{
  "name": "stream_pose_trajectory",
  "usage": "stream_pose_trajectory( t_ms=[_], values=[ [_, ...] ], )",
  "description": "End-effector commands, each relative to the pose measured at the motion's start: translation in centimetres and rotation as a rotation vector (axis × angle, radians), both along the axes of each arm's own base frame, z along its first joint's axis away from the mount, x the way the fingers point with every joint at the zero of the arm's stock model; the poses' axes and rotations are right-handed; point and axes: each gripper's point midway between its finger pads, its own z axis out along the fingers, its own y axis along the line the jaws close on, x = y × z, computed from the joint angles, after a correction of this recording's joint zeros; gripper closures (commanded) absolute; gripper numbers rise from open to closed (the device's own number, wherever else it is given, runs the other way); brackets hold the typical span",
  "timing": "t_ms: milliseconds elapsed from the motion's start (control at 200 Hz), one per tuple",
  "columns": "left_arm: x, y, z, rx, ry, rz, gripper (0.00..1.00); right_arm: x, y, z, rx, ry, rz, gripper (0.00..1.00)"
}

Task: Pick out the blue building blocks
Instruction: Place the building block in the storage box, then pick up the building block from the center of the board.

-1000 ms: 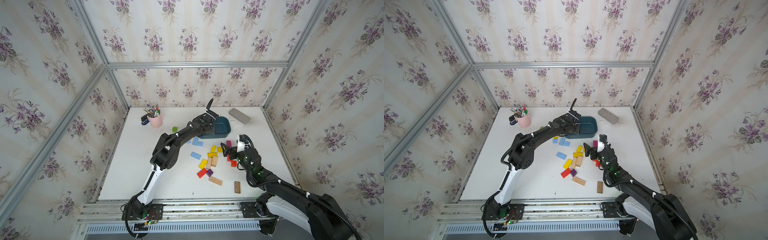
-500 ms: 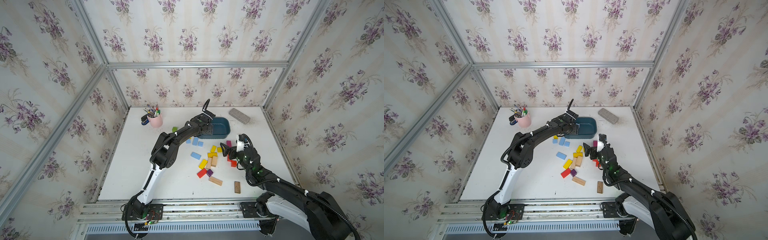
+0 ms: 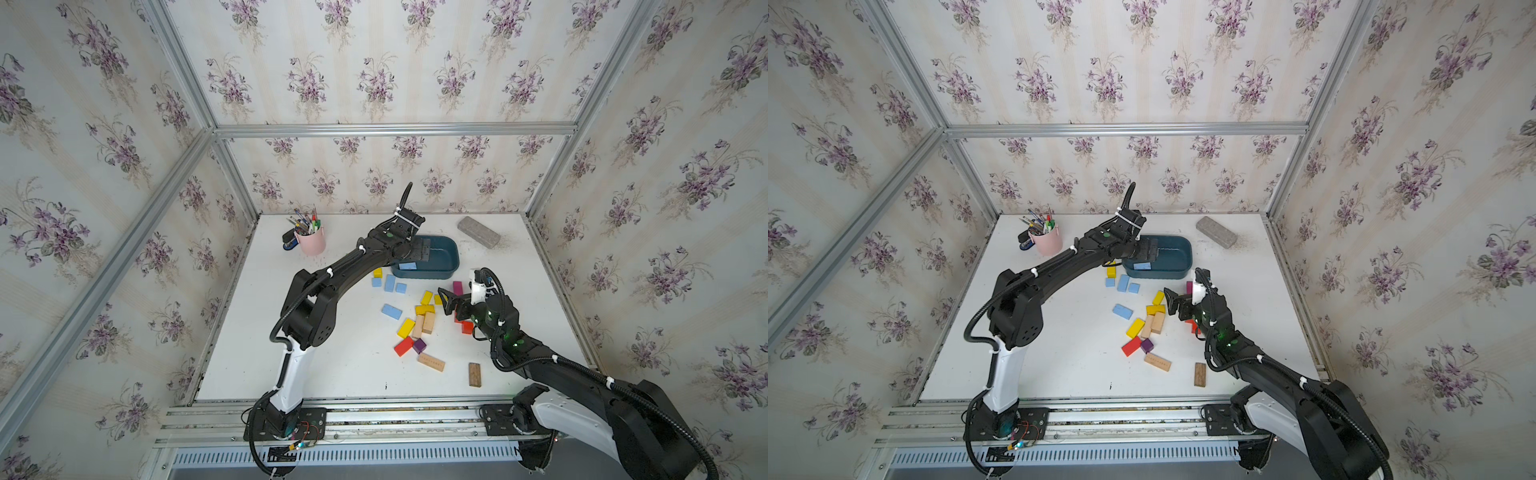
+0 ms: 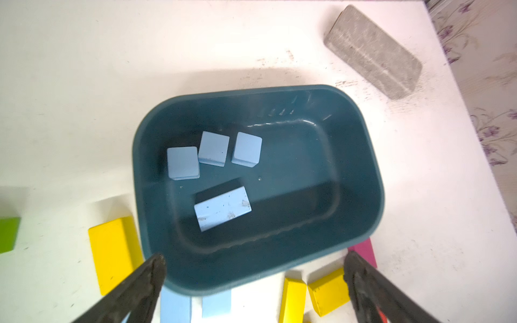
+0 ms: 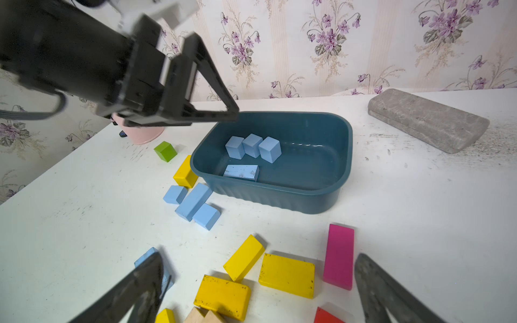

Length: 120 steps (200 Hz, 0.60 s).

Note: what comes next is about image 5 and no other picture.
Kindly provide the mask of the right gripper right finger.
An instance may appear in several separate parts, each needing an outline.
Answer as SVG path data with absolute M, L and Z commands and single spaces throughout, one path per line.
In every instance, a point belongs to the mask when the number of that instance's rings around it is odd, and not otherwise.
M 366 322 L 444 322 L 368 255 L 358 255 L 354 275 Z

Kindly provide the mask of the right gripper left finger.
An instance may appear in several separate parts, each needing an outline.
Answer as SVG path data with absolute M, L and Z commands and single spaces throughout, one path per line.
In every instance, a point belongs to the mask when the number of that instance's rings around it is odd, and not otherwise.
M 72 322 L 154 322 L 171 281 L 155 252 Z

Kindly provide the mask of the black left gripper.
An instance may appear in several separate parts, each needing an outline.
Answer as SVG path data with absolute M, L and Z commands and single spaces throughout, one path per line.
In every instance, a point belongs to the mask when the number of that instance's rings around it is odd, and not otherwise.
M 161 115 L 154 115 L 165 55 L 157 49 L 162 28 L 143 15 L 130 37 L 123 77 L 114 92 L 99 103 L 96 114 L 109 118 L 118 114 L 126 127 L 183 127 L 199 122 L 236 121 L 239 107 L 220 77 L 201 37 L 192 33 L 184 39 L 183 52 L 170 62 L 161 97 Z M 195 78 L 201 75 L 217 94 L 225 109 L 199 110 L 191 103 Z

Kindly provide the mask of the light blue long block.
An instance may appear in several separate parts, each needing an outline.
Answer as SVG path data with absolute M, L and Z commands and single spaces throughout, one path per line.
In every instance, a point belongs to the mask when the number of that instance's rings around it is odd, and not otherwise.
M 190 222 L 196 212 L 210 198 L 212 192 L 211 188 L 205 184 L 197 184 L 177 207 L 175 213 Z

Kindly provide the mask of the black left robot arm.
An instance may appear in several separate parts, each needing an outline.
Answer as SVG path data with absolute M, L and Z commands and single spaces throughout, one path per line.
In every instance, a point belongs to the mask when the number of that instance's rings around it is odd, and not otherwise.
M 126 127 L 189 126 L 235 121 L 239 108 L 198 34 L 169 59 L 158 50 L 159 20 L 176 26 L 196 1 L 111 1 L 121 16 L 112 29 L 86 8 L 102 1 L 2 1 L 1 68 L 18 83 L 56 96 L 95 102 L 97 115 Z

